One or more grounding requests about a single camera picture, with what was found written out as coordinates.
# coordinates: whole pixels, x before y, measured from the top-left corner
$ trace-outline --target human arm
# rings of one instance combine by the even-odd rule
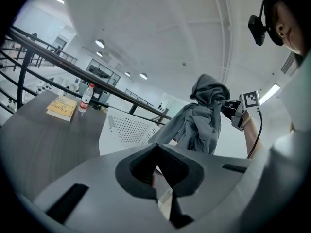
[[[250,151],[252,150],[254,143],[257,139],[258,136],[258,131],[255,125],[254,120],[252,119],[251,115],[249,114],[248,111],[245,111],[242,115],[243,117],[243,121],[244,123],[246,122],[246,124],[244,124],[244,136],[245,136],[245,140],[246,140],[246,149],[247,149],[247,155],[249,155]],[[259,149],[263,148],[263,144],[259,138],[255,149],[252,153],[252,155],[250,156],[250,159],[253,158],[253,156],[255,155],[256,151]]]

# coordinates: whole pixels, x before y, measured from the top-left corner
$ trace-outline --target white chair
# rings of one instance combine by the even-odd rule
[[[107,118],[99,139],[100,155],[148,144],[159,127],[147,120],[108,108]]]

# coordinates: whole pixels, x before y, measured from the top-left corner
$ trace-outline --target bottle label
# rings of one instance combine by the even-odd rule
[[[87,106],[88,106],[88,103],[84,103],[84,102],[81,100],[79,106],[80,106],[80,108],[82,108],[82,109],[86,109]]]

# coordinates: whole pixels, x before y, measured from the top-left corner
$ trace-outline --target book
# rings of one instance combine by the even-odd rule
[[[63,96],[58,96],[58,98],[49,104],[46,113],[66,121],[70,121],[76,107],[76,101]]]

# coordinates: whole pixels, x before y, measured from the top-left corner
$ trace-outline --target gray cloth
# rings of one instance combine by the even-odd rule
[[[191,103],[182,108],[165,126],[156,132],[149,143],[169,143],[177,140],[178,147],[214,154],[221,130],[221,100],[230,92],[213,77],[202,74],[192,88]]]

